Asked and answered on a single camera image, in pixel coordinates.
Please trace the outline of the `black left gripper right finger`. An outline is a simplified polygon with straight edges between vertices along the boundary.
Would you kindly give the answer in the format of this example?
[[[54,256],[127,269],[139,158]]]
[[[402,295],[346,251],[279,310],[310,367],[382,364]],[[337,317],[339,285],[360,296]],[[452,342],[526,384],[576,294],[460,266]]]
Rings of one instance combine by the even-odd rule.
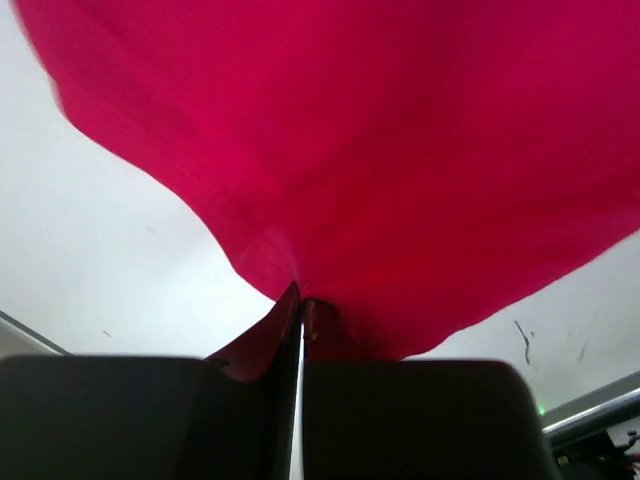
[[[530,390],[491,360],[318,359],[338,316],[304,305],[307,479],[555,479]]]

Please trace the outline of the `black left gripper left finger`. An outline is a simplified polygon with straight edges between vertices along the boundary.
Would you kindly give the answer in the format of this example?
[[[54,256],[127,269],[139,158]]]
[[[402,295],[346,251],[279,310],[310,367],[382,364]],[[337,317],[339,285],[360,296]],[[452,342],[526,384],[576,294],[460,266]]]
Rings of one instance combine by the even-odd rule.
[[[204,359],[14,356],[1,363],[5,479],[285,479],[300,294]]]

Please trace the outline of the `pink t-shirt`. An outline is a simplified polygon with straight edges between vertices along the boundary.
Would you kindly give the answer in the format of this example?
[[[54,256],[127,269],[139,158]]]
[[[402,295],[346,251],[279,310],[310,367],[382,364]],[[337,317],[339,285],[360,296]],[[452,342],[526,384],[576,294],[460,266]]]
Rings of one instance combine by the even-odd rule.
[[[426,352],[639,227],[635,1],[18,1],[62,110],[238,274]]]

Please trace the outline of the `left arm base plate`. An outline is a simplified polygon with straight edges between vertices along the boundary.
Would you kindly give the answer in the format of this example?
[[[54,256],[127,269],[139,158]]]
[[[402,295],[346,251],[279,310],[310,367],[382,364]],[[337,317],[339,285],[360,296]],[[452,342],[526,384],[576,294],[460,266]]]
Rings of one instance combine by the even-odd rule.
[[[634,373],[542,416],[563,479],[639,477],[639,374]]]

